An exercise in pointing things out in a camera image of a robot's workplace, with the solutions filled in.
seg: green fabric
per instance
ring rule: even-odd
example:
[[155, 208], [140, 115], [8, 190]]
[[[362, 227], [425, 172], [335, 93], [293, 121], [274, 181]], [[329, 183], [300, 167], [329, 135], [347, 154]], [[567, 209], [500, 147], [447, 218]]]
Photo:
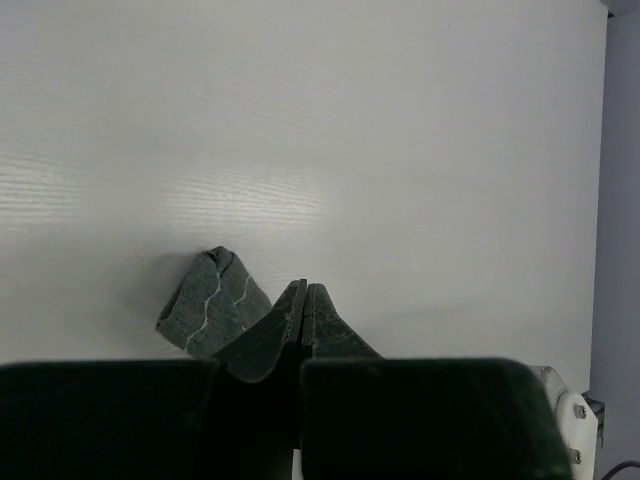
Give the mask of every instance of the green fabric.
[[199, 254], [162, 310], [156, 330], [195, 358], [206, 359], [271, 310], [240, 258], [224, 247]]

